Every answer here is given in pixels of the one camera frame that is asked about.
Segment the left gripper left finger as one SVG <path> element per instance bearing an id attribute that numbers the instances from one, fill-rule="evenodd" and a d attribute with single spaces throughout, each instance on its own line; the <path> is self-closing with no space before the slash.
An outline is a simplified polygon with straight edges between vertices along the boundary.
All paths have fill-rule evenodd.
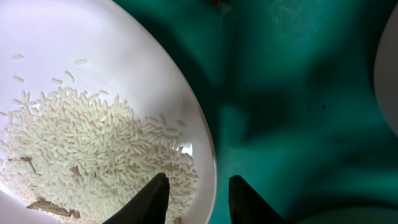
<path id="1" fill-rule="evenodd" d="M 165 224 L 170 182 L 160 172 L 103 224 Z"/>

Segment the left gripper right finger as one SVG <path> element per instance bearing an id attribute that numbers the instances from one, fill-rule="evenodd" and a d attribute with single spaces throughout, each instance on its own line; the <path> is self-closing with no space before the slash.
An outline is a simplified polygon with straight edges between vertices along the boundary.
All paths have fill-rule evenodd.
<path id="1" fill-rule="evenodd" d="M 287 224 L 240 175 L 229 178 L 228 202 L 232 224 Z"/>

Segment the grey green bowl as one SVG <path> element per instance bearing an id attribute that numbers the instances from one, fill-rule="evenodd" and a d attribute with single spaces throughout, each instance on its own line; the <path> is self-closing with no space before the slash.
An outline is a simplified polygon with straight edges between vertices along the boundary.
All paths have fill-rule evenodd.
<path id="1" fill-rule="evenodd" d="M 386 123 L 397 135 L 397 4 L 389 16 L 377 48 L 374 91 Z"/>

